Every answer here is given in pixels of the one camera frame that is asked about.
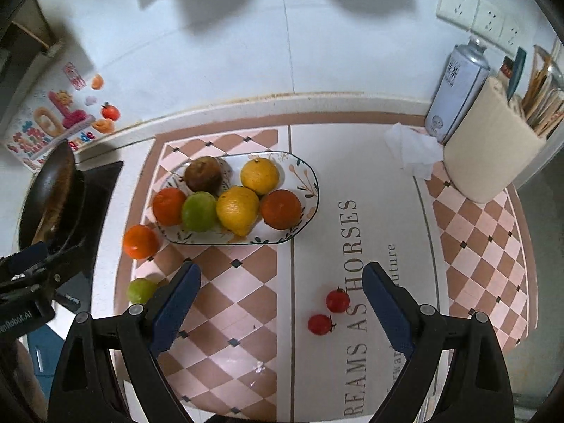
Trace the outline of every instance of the white tiled wall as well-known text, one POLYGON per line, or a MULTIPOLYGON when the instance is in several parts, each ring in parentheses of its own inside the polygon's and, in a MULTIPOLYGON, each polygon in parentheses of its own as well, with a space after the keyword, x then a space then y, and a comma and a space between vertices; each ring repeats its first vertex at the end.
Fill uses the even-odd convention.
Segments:
MULTIPOLYGON (((430 101, 467 34, 436 19, 438 0, 39 0, 137 120, 238 98, 366 92, 430 101)), ((490 0, 522 22, 533 0, 490 0)), ((489 49, 497 68, 504 54, 489 49)))
POLYGON ((0 257, 12 254, 14 232, 32 173, 0 148, 0 257))

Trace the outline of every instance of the white aerosol can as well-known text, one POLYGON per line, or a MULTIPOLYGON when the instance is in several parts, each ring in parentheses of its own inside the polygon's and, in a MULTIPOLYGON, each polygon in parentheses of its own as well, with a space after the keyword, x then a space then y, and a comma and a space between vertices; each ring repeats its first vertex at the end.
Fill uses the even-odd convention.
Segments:
POLYGON ((470 36, 468 44, 455 46, 431 109, 425 128, 441 143, 446 143, 474 103, 490 73, 484 57, 483 41, 470 36))

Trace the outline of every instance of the frying pan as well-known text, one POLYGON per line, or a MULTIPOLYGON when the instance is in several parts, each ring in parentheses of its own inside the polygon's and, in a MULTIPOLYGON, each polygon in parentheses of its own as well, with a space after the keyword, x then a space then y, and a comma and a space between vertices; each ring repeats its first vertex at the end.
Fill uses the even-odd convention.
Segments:
POLYGON ((19 231, 21 250, 54 237, 77 178, 74 154, 63 140, 47 157, 25 199, 19 231))

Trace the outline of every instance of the wok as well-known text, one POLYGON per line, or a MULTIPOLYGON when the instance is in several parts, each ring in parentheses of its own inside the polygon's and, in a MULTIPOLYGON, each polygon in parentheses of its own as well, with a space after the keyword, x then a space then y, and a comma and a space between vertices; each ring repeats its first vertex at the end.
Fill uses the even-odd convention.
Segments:
POLYGON ((78 212, 76 202, 69 202, 69 198, 80 196, 73 191, 80 190, 81 175, 68 142, 63 140, 47 157, 25 199, 19 230, 21 250, 39 241, 49 245, 56 235, 70 234, 78 212))

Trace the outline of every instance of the tile grout line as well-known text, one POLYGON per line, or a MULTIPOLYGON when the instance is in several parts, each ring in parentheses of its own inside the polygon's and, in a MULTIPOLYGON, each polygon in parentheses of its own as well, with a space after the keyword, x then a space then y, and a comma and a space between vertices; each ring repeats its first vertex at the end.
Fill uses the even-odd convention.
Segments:
MULTIPOLYGON (((417 195, 419 197, 419 204, 421 205, 421 211, 423 213, 423 219, 425 220, 425 228, 427 229, 427 237, 429 240, 429 248, 431 250, 431 259, 433 261, 433 272, 435 273, 435 293, 436 293, 436 309, 441 313, 441 303, 439 302, 439 277, 436 271, 436 259, 435 259, 435 249, 433 248, 433 239, 431 237, 431 230, 429 228, 429 221, 427 220, 427 212, 425 211, 425 204, 423 203, 423 197, 421 196, 421 189, 417 183, 417 179, 413 176, 413 182, 415 183, 415 188, 417 190, 417 195)), ((438 384, 439 376, 438 372, 435 372, 434 388, 433 394, 436 394, 436 388, 438 384)))
POLYGON ((292 346, 291 358, 290 358, 290 422, 294 421, 294 410, 295 410, 295 267, 294 267, 294 239, 290 240, 290 261, 291 261, 291 271, 290 271, 290 286, 291 292, 291 311, 292 311, 292 325, 290 332, 290 344, 292 346))
POLYGON ((295 84, 294 84, 294 66, 292 64, 292 48, 290 47, 290 28, 288 26, 288 11, 286 10, 286 0, 282 0, 284 5, 284 17, 286 18, 286 36, 288 39, 288 57, 290 60, 290 76, 292 78, 292 92, 295 93, 295 84))
POLYGON ((526 319, 526 326, 525 326, 525 330, 523 331, 523 333, 525 334, 525 337, 528 337, 529 334, 529 322, 530 322, 530 314, 529 314, 529 306, 531 304, 531 299, 529 298, 529 293, 530 293, 530 289, 528 287, 528 275, 527 275, 527 260, 525 259, 525 247, 523 245, 523 234, 521 232, 521 228, 519 227, 519 221, 517 221, 517 213, 515 213, 515 207, 513 206, 513 202, 511 201, 511 196, 509 195, 509 191, 506 188, 505 191, 507 192, 507 199, 509 200, 509 205, 511 206, 511 213, 513 215, 513 219, 515 227, 517 227, 517 233, 519 234, 519 243, 521 244, 521 253, 523 254, 523 268, 525 269, 525 288, 527 290, 527 301, 525 302, 525 305, 527 306, 527 319, 526 319))

